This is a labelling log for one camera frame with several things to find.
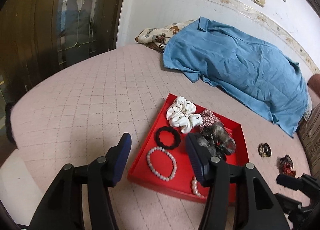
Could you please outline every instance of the floral wallpaper border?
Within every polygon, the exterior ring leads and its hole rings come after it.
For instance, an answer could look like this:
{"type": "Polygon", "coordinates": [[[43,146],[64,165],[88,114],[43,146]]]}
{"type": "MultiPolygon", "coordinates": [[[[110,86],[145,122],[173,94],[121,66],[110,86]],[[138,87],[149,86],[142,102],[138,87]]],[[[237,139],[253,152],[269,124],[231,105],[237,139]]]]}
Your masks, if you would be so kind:
{"type": "Polygon", "coordinates": [[[303,49],[303,47],[281,26],[276,24],[273,20],[265,16],[263,13],[245,5],[238,0],[207,0],[223,6],[229,9],[240,12],[251,20],[255,21],[262,27],[273,32],[276,36],[282,39],[288,46],[290,46],[300,57],[304,60],[306,65],[310,68],[313,74],[320,73],[319,68],[311,59],[309,54],[303,49]]]}

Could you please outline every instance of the red box lid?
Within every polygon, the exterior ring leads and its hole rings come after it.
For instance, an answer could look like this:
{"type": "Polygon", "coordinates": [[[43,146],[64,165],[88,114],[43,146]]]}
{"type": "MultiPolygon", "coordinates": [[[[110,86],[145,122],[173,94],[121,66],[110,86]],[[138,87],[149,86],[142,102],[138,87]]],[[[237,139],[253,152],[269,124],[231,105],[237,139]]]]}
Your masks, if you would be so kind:
{"type": "MultiPolygon", "coordinates": [[[[169,152],[177,161],[178,168],[175,177],[168,182],[163,181],[152,173],[147,164],[146,156],[148,151],[157,146],[154,139],[156,131],[163,126],[169,126],[169,121],[166,119],[166,112],[175,98],[177,98],[177,96],[173,94],[168,95],[160,113],[157,116],[157,119],[152,125],[149,134],[143,143],[143,146],[141,147],[128,172],[128,180],[169,196],[205,203],[206,197],[198,197],[192,193],[191,181],[194,177],[194,172],[188,154],[185,150],[186,134],[182,134],[180,128],[175,129],[181,136],[181,143],[177,148],[169,150],[169,152]]],[[[201,113],[204,110],[204,107],[196,105],[196,113],[201,113]]],[[[236,142],[236,152],[230,156],[227,156],[227,163],[241,166],[245,165],[247,162],[249,162],[249,158],[241,125],[217,113],[214,114],[221,119],[221,122],[224,124],[227,132],[236,142]]],[[[198,131],[199,127],[197,126],[193,128],[191,132],[198,131]]],[[[161,132],[160,139],[165,145],[171,145],[173,143],[172,134],[166,131],[161,132]]],[[[153,164],[153,167],[161,175],[168,177],[171,174],[173,165],[172,161],[166,154],[161,151],[155,151],[151,154],[150,160],[153,164]]],[[[203,188],[200,184],[198,184],[198,190],[204,196],[207,196],[209,193],[209,188],[203,188]]],[[[235,184],[230,184],[229,202],[233,204],[235,203],[235,199],[235,184]]]]}

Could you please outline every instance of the brown cushion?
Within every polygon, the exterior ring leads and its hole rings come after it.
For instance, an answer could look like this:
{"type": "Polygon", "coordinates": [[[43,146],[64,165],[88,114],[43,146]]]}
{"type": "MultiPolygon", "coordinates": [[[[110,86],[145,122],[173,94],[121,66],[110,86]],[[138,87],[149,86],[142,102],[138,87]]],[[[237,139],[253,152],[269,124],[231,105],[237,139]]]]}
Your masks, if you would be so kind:
{"type": "Polygon", "coordinates": [[[312,108],[314,109],[318,104],[320,104],[320,97],[310,87],[308,87],[308,92],[311,98],[312,108]]]}
{"type": "Polygon", "coordinates": [[[320,74],[311,76],[308,86],[320,97],[320,74]]]}
{"type": "Polygon", "coordinates": [[[320,104],[303,121],[297,131],[304,147],[311,175],[320,179],[320,104]]]}

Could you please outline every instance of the red plaid scrunchie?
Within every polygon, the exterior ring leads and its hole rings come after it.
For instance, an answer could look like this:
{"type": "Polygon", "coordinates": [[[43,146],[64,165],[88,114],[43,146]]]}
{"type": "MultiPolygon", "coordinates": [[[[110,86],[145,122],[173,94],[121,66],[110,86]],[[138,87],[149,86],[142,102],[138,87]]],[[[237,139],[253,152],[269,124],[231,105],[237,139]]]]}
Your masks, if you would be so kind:
{"type": "Polygon", "coordinates": [[[203,124],[200,125],[199,131],[202,132],[204,127],[209,127],[214,123],[220,122],[220,118],[214,115],[214,113],[208,109],[205,109],[202,113],[200,113],[203,124]]]}

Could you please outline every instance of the silver bolt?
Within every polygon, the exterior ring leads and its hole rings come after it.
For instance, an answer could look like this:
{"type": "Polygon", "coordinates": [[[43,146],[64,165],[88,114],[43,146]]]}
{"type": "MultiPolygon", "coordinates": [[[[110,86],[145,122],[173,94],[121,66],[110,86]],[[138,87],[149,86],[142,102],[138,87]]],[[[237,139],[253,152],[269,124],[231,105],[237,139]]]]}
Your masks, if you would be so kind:
{"type": "Polygon", "coordinates": [[[218,163],[220,161],[220,159],[217,156],[212,156],[211,161],[214,163],[218,163]]]}
{"type": "Polygon", "coordinates": [[[254,169],[254,165],[250,162],[248,162],[246,165],[245,165],[248,169],[254,169]]]}
{"type": "Polygon", "coordinates": [[[72,165],[71,165],[70,163],[65,164],[65,165],[63,166],[63,169],[64,169],[64,170],[69,170],[69,169],[71,169],[71,168],[72,168],[72,165]]]}
{"type": "Polygon", "coordinates": [[[104,156],[101,156],[101,157],[97,158],[98,163],[104,163],[104,162],[106,162],[106,160],[107,159],[104,156]]]}

